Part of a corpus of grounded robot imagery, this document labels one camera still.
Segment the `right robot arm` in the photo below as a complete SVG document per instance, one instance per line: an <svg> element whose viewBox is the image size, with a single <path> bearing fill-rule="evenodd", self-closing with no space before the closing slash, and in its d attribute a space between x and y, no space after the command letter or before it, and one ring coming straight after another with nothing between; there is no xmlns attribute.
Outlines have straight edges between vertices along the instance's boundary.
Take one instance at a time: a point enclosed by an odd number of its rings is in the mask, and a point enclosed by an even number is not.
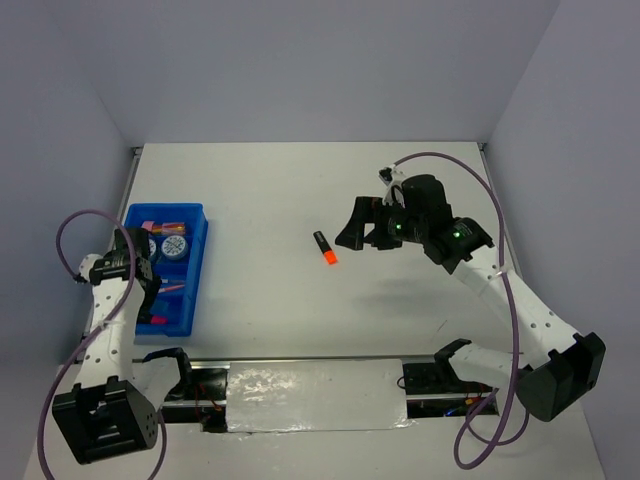
<svg viewBox="0 0 640 480"><path fill-rule="evenodd" d="M436 383L457 391L466 382L513 389L534 418L549 422L592 390L606 347L553 314L516 274L499 264L499 250L473 219L457 217L434 176L407 177L394 167L379 173L383 197L359 196L337 245L359 251L418 244L436 265L465 285L507 326L516 326L516 353L459 339L435 355Z"/></svg>

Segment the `blue plastic bin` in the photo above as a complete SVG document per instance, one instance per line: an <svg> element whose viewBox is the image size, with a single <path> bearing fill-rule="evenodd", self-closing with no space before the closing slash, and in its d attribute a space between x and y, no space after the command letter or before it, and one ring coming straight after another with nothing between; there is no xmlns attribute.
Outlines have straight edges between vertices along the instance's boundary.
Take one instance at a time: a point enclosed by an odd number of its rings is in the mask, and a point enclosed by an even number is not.
<svg viewBox="0 0 640 480"><path fill-rule="evenodd" d="M129 206L125 218L127 227L141 227L144 221L183 222L187 233L183 236L189 244L188 255L180 261L168 261L161 254L161 243L167 236L154 236L159 248L159 258L151 263L152 270L162 278L184 280L185 287L179 291L158 294L156 300L169 303L165 312L153 311L152 316L168 319L166 325L137 323L138 336L188 337L194 322L196 300L203 264L208 220L200 203L134 203Z"/></svg>

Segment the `orange-capped black highlighter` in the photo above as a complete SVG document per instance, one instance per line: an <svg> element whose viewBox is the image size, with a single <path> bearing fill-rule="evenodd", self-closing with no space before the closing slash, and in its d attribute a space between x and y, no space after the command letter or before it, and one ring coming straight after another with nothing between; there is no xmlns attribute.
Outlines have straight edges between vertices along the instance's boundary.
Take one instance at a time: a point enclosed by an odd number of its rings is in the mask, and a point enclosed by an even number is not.
<svg viewBox="0 0 640 480"><path fill-rule="evenodd" d="M320 249L324 259L329 265L335 265L338 263L337 256L327 241L326 237L321 231L315 231L313 233L313 238L316 241L318 248Z"/></svg>

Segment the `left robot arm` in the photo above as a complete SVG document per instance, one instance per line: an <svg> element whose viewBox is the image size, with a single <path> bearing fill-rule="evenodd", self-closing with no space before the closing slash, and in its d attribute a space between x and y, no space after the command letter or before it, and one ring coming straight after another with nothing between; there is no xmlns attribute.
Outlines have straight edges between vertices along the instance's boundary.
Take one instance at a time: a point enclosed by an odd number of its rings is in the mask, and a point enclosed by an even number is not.
<svg viewBox="0 0 640 480"><path fill-rule="evenodd" d="M161 287L150 262L150 234L115 230L107 253L89 254L80 279L92 287L95 339L72 389L56 395L52 415L76 461L90 464L155 446L167 396L182 399L196 385L188 355L167 348L133 361L136 324Z"/></svg>

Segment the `blue white round jar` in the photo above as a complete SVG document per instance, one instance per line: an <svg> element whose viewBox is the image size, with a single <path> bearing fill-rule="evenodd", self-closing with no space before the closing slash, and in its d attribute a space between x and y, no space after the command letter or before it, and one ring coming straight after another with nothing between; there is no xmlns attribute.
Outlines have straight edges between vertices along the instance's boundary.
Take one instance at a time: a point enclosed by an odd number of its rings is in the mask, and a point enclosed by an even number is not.
<svg viewBox="0 0 640 480"><path fill-rule="evenodd" d="M159 248L155 239L150 238L149 241L149 260L155 263L159 258Z"/></svg>

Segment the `pink pen bundle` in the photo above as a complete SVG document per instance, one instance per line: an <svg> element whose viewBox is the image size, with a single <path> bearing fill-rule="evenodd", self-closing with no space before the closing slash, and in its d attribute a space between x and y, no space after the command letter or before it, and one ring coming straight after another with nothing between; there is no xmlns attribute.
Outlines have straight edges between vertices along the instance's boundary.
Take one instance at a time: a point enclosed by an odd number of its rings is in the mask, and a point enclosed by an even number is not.
<svg viewBox="0 0 640 480"><path fill-rule="evenodd" d="M154 221L144 221L141 227L154 236L185 236L187 233L186 224L183 222L155 223Z"/></svg>

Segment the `orange clear pen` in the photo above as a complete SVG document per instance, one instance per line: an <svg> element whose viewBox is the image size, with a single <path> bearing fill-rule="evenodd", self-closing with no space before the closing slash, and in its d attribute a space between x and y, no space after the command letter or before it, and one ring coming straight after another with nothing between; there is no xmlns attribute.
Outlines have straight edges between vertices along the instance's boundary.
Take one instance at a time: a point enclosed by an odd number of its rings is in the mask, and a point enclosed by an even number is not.
<svg viewBox="0 0 640 480"><path fill-rule="evenodd" d="M184 284L174 284L174 285L163 286L158 290L158 293L159 294L164 294L164 293L179 291L179 290L183 289L184 287L185 287Z"/></svg>

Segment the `blue-capped black highlighter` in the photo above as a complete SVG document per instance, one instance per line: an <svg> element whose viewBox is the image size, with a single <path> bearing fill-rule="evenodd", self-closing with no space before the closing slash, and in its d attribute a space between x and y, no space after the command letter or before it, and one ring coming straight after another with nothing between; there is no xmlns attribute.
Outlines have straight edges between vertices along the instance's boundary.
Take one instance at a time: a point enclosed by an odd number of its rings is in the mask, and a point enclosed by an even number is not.
<svg viewBox="0 0 640 480"><path fill-rule="evenodd" d="M153 311L165 312L169 308L169 303L164 300L157 299L152 307Z"/></svg>

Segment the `silver taped plate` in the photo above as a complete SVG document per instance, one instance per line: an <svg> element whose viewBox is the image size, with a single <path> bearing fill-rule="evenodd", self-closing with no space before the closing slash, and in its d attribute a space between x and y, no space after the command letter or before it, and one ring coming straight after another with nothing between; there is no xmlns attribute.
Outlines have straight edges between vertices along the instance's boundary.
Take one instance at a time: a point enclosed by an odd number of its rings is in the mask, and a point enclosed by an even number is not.
<svg viewBox="0 0 640 480"><path fill-rule="evenodd" d="M235 362L226 387L230 432L290 433L405 428L397 359Z"/></svg>

